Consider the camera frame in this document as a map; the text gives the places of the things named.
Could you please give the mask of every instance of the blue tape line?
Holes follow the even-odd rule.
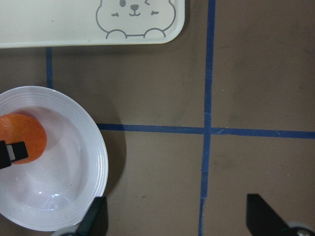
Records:
[[[200,197],[200,208],[199,208],[199,227],[198,227],[198,232],[199,235],[202,235],[203,232],[203,208],[205,206],[205,198]]]
[[[205,106],[204,106],[204,136],[203,154],[201,165],[201,190],[198,235],[203,235],[203,210],[206,197],[208,196],[208,175],[211,146],[211,103],[212,103],[212,75],[213,75],[213,47],[215,33],[215,9],[216,1],[208,2],[208,24],[207,24],[207,53],[206,53],[206,76],[205,76]]]
[[[239,135],[256,137],[315,139],[315,132],[287,131],[287,130],[265,130],[265,129],[235,129],[235,128],[212,128],[214,135]]]
[[[46,82],[47,87],[52,89],[53,88],[53,54],[52,48],[46,48]]]
[[[133,125],[133,124],[97,124],[100,130],[115,131],[138,131],[155,133],[178,133],[178,134],[203,134],[201,127],[179,127],[179,126],[158,126],[158,125]]]

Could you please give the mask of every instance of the bear face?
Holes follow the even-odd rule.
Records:
[[[96,11],[98,26],[109,34],[142,36],[152,30],[168,30],[175,21],[176,10],[171,0],[101,0]]]

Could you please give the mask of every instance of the white bowl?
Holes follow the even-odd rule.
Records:
[[[107,182],[106,146],[97,125],[74,100],[44,87],[0,94],[0,116],[9,113],[36,118],[47,146],[37,160],[0,170],[0,213],[39,231],[79,223]]]

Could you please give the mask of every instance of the orange fruit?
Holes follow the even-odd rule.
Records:
[[[7,114],[0,117],[0,141],[7,145],[24,142],[28,158],[13,162],[24,164],[39,158],[47,144],[46,132],[34,118],[21,114]]]

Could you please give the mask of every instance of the brown surface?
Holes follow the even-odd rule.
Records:
[[[213,136],[204,235],[247,235],[246,195],[315,228],[315,140]]]
[[[188,6],[167,44],[54,48],[55,89],[96,122],[202,127],[207,1]],[[217,0],[213,127],[315,131],[313,9],[309,0]],[[45,81],[45,49],[0,50],[1,92]],[[102,133],[108,236],[197,235],[202,135]],[[249,235],[249,192],[315,228],[314,142],[213,136],[204,235]],[[50,235],[2,216],[0,229]]]
[[[213,127],[315,130],[315,2],[217,1]]]

